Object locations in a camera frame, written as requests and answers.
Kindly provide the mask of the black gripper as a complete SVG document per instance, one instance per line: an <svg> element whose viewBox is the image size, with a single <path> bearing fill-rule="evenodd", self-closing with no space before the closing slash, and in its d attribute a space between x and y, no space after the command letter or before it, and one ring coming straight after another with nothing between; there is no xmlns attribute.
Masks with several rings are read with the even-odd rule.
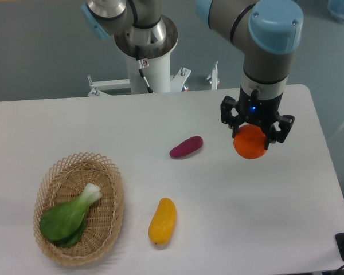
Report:
<svg viewBox="0 0 344 275"><path fill-rule="evenodd" d="M239 100L225 96L220 104L221 122L227 124L232 130L232 138L235 138L240 125L249 123L259 125L261 122L268 125L264 128L266 137L264 148L267 150L272 143L284 143L293 124L295 117L292 115L280 115L278 110L282 95L278 97L251 102L251 97L240 88Z"/></svg>

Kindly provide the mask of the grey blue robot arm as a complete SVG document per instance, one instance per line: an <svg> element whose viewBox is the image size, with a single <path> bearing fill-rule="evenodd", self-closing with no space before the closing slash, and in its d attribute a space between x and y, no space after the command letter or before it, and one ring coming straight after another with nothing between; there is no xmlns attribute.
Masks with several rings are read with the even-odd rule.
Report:
<svg viewBox="0 0 344 275"><path fill-rule="evenodd" d="M125 55L133 94L171 92L178 32L161 1L85 1L81 11L94 34L113 37ZM233 135L247 123L261 129L266 144L284 142L295 119L279 105L300 43L301 8L294 1L197 1L196 13L244 53L240 94L223 99L222 122Z"/></svg>

